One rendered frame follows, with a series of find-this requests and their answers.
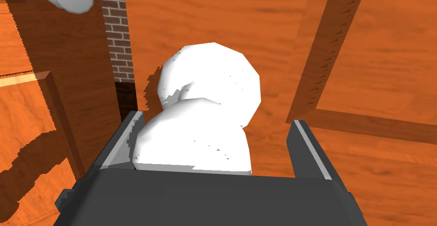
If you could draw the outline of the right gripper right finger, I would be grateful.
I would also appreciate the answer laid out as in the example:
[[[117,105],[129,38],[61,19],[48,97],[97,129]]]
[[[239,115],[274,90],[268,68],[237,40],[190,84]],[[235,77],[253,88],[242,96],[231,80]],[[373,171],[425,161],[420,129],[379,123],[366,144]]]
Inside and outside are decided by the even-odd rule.
[[[295,177],[332,179],[300,121],[292,121],[286,143]]]

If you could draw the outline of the white door knob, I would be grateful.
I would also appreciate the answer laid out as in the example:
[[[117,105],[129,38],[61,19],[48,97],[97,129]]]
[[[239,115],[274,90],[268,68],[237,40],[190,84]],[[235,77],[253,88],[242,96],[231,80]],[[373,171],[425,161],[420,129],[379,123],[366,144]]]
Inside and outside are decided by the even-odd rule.
[[[184,46],[162,67],[162,112],[139,132],[137,170],[251,175],[244,132],[261,103],[260,77],[218,43]]]

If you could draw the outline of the orange wooden door leaf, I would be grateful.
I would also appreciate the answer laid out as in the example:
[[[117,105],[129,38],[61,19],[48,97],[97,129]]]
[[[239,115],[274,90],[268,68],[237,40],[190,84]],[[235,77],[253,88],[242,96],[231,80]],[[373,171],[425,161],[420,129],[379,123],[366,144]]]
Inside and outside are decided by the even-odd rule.
[[[293,177],[286,122],[327,0],[126,0],[136,98],[161,111],[160,67],[186,45],[245,55],[261,104],[253,175]],[[437,0],[362,0],[312,128],[369,226],[437,226]]]

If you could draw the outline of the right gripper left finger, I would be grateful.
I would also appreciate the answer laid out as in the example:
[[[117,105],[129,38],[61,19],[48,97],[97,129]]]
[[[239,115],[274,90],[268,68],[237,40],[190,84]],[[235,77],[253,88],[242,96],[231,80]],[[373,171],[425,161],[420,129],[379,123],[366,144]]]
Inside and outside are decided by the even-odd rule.
[[[133,149],[139,131],[144,126],[143,111],[130,111],[90,169],[134,169],[132,162]]]

